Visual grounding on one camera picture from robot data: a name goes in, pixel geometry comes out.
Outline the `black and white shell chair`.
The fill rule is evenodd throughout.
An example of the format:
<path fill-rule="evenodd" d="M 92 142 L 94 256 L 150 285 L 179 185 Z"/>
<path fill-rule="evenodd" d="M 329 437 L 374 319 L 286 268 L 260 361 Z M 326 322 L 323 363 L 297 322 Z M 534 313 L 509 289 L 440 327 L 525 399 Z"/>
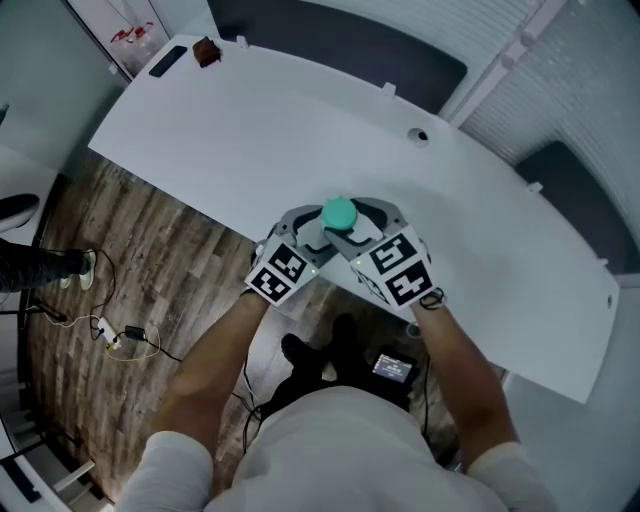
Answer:
<path fill-rule="evenodd" d="M 28 223 L 37 212 L 39 205 L 40 199 L 31 193 L 0 199 L 0 234 Z"/>

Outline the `person's left black shoe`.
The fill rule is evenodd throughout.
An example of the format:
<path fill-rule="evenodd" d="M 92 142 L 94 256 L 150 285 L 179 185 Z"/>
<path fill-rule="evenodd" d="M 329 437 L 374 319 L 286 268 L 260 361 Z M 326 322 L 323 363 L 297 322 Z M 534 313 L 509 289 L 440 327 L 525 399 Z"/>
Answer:
<path fill-rule="evenodd" d="M 312 348 L 294 334 L 288 333 L 282 338 L 281 350 L 294 371 L 321 373 L 326 365 L 323 350 Z"/>

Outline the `black phone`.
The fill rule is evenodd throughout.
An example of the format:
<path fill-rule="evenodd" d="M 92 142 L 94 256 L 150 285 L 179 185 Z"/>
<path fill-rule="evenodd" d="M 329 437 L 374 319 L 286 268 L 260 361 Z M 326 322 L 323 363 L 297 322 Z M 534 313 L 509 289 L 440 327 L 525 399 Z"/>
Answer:
<path fill-rule="evenodd" d="M 186 52 L 186 47 L 174 46 L 151 68 L 149 75 L 154 78 L 162 77 Z"/>

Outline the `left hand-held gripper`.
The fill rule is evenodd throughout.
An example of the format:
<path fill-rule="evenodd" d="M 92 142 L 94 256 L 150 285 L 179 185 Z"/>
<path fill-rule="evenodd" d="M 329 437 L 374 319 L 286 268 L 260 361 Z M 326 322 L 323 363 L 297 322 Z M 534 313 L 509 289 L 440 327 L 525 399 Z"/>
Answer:
<path fill-rule="evenodd" d="M 271 305 L 280 306 L 318 277 L 318 268 L 338 253 L 333 245 L 324 245 L 321 213 L 321 205 L 288 210 L 276 224 L 276 234 L 261 244 L 262 251 L 256 252 L 256 262 L 245 284 Z M 300 245 L 299 251 L 292 245 Z"/>

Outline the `person's left forearm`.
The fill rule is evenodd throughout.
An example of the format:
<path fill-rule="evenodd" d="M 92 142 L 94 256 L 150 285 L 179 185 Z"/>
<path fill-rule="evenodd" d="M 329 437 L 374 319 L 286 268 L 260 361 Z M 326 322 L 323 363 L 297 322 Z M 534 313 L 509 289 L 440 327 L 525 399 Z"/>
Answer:
<path fill-rule="evenodd" d="M 206 330 L 170 380 L 154 433 L 177 432 L 216 453 L 224 408 L 268 308 L 259 295 L 245 293 Z"/>

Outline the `long dark desk partition panel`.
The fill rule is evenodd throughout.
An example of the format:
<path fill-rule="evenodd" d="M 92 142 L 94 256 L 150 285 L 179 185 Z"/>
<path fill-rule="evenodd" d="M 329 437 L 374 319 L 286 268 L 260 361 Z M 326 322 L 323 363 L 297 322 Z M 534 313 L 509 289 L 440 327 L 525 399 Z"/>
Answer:
<path fill-rule="evenodd" d="M 207 0 L 220 36 L 313 61 L 437 114 L 467 75 L 440 49 L 382 23 L 303 0 Z"/>

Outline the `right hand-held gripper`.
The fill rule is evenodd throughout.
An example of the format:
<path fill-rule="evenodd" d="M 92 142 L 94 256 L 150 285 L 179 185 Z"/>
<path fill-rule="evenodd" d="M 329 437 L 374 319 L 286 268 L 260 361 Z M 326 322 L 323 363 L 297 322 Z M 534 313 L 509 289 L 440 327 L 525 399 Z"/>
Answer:
<path fill-rule="evenodd" d="M 385 236 L 356 242 L 352 231 L 324 228 L 329 243 L 347 260 L 369 291 L 395 310 L 410 306 L 433 290 L 429 258 L 424 244 L 399 208 L 371 197 L 351 199 L 357 220 L 356 236 Z"/>

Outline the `person's white shirt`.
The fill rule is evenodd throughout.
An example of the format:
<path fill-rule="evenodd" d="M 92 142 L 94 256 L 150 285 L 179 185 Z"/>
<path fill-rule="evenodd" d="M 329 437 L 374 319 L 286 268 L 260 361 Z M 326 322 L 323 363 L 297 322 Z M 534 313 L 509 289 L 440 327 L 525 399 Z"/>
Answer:
<path fill-rule="evenodd" d="M 268 418 L 219 495 L 213 476 L 200 443 L 154 434 L 115 512 L 557 512 L 520 444 L 449 471 L 408 413 L 348 387 L 311 393 Z"/>

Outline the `dark wrist band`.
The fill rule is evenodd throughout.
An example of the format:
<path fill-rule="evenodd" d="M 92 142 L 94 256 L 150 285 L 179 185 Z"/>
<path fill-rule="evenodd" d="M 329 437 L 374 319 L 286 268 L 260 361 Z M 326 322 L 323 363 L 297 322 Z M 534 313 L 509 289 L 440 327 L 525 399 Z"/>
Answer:
<path fill-rule="evenodd" d="M 447 296 L 442 288 L 435 287 L 419 299 L 419 305 L 427 311 L 435 311 L 446 305 Z"/>

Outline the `person's right forearm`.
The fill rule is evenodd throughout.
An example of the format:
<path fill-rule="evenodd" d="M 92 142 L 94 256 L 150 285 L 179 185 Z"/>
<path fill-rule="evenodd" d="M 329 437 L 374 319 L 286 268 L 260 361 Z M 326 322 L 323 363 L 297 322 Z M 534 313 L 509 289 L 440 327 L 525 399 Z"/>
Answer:
<path fill-rule="evenodd" d="M 491 365 L 445 307 L 411 310 L 430 356 L 444 404 L 458 431 L 462 465 L 518 436 L 506 397 Z"/>

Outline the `black tripod stand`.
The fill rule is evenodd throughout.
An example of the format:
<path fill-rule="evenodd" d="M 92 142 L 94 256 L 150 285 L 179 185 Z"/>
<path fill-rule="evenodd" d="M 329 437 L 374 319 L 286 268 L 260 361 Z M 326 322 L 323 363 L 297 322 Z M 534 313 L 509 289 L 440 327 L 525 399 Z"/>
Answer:
<path fill-rule="evenodd" d="M 65 314 L 55 312 L 37 297 L 29 299 L 22 304 L 18 313 L 22 315 L 43 314 L 55 323 L 65 323 L 67 321 L 67 316 Z"/>

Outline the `person's right black shoe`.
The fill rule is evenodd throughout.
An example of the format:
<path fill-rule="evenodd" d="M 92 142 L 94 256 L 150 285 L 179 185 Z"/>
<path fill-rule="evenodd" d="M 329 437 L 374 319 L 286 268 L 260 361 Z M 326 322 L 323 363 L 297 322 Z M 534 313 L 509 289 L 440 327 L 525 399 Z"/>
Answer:
<path fill-rule="evenodd" d="M 346 373 L 357 366 L 360 356 L 357 344 L 357 326 L 352 315 L 339 315 L 332 326 L 329 345 L 331 362 L 338 374 Z"/>

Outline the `person's black shoe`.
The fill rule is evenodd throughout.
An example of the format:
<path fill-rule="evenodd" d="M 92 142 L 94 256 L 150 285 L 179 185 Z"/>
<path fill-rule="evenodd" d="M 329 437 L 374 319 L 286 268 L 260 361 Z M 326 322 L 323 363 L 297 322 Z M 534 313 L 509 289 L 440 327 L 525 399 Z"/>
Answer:
<path fill-rule="evenodd" d="M 329 345 L 331 362 L 338 374 L 346 373 L 357 366 L 360 356 L 357 344 L 357 326 L 352 315 L 339 315 L 332 326 Z"/>
<path fill-rule="evenodd" d="M 323 350 L 312 348 L 294 334 L 288 333 L 282 338 L 281 350 L 294 371 L 321 373 L 326 365 Z"/>

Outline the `person's black trousers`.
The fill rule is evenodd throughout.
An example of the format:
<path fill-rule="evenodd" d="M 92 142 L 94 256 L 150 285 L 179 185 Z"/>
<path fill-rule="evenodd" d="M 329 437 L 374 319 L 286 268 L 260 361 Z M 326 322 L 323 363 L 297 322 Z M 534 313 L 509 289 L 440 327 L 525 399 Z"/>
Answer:
<path fill-rule="evenodd" d="M 272 398 L 261 407 L 261 417 L 267 418 L 282 410 L 294 401 L 317 391 L 337 387 L 354 388 L 375 395 L 401 409 L 409 409 L 409 394 L 412 385 L 399 384 L 372 373 L 372 364 L 368 363 L 360 350 L 357 366 L 346 373 L 338 374 L 331 362 L 329 347 L 323 349 L 326 365 L 321 373 L 294 371 L 276 388 Z"/>

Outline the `teal bottle cap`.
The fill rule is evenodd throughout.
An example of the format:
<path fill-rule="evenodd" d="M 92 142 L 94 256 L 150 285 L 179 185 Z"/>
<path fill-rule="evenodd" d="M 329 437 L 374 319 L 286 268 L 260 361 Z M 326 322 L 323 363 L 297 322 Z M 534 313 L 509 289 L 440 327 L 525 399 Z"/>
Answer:
<path fill-rule="evenodd" d="M 358 210 L 354 202 L 342 196 L 327 199 L 321 211 L 323 227 L 341 232 L 352 230 L 357 218 Z"/>

